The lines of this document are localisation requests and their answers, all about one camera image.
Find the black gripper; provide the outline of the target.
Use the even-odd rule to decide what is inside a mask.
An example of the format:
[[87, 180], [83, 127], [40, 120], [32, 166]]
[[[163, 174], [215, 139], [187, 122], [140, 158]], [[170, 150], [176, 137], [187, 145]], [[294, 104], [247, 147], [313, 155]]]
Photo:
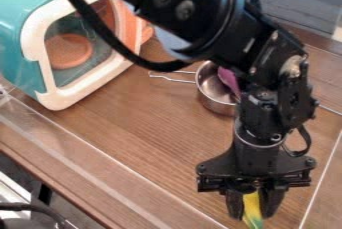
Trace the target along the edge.
[[198, 191], [226, 193], [228, 215], [235, 220], [242, 219], [244, 212], [242, 193], [262, 188], [261, 213], [269, 219], [277, 213], [287, 189], [310, 185], [317, 161], [307, 156], [310, 135], [305, 128], [299, 133], [307, 145], [301, 151], [291, 151], [286, 146], [287, 134], [273, 133], [259, 138], [236, 120], [228, 150], [196, 165]]

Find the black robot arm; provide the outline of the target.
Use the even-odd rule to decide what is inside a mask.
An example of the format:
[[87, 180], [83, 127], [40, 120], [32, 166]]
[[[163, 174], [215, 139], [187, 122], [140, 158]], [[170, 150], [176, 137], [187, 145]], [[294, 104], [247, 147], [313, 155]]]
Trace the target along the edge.
[[175, 58], [152, 62], [128, 50], [84, 0], [68, 1], [134, 64], [172, 72], [208, 60], [242, 80], [232, 144], [198, 165], [198, 189], [224, 195], [235, 219], [247, 213], [244, 196], [255, 194], [262, 216], [273, 217], [289, 189], [310, 184], [317, 165], [306, 151], [285, 144], [289, 134], [307, 132], [319, 104], [301, 40], [263, 14], [259, 0], [123, 0], [166, 34], [160, 41]]

